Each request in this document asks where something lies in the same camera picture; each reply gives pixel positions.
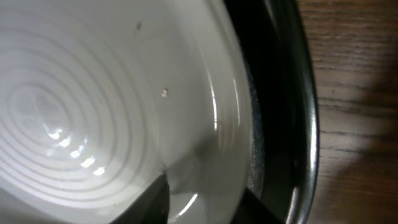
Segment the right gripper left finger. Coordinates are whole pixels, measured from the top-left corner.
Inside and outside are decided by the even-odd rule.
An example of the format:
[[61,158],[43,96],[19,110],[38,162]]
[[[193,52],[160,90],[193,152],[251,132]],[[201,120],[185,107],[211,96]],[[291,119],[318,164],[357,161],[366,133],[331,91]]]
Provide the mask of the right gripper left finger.
[[167,175],[159,175],[111,224],[167,224],[170,211],[169,188]]

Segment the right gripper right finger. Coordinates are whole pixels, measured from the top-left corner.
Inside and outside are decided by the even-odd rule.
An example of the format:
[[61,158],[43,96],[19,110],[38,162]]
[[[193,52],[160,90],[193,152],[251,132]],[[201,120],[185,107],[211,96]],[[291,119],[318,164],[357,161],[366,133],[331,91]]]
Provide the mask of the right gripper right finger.
[[245,188],[231,224],[283,224],[283,222],[248,188]]

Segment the grey plate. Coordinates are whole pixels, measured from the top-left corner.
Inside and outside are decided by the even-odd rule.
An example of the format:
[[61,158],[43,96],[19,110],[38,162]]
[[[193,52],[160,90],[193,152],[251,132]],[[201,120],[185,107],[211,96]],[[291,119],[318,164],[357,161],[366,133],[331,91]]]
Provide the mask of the grey plate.
[[224,1],[1,2],[2,223],[230,223],[251,146]]

